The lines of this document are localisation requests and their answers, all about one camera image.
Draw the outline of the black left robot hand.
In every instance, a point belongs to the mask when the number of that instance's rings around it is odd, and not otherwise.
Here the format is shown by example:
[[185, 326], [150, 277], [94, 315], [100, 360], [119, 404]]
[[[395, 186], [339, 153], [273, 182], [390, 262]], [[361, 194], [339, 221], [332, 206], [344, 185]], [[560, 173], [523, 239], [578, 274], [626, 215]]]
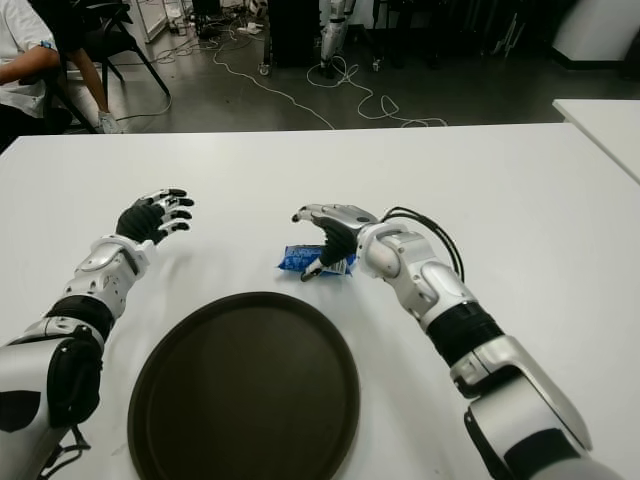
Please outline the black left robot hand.
[[119, 216], [115, 233], [137, 243], [158, 245], [166, 237], [190, 229], [195, 205], [185, 190], [165, 188], [137, 199]]

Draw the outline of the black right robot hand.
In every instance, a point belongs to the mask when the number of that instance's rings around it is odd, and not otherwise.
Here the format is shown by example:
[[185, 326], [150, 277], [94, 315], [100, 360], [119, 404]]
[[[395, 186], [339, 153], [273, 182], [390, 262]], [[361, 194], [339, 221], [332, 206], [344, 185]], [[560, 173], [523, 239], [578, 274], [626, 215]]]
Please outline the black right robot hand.
[[380, 222], [368, 211], [343, 204], [304, 205], [293, 214], [291, 220], [294, 223], [308, 221], [320, 228], [325, 235], [319, 257], [301, 274], [302, 282], [319, 276], [328, 267], [355, 254], [361, 231]]

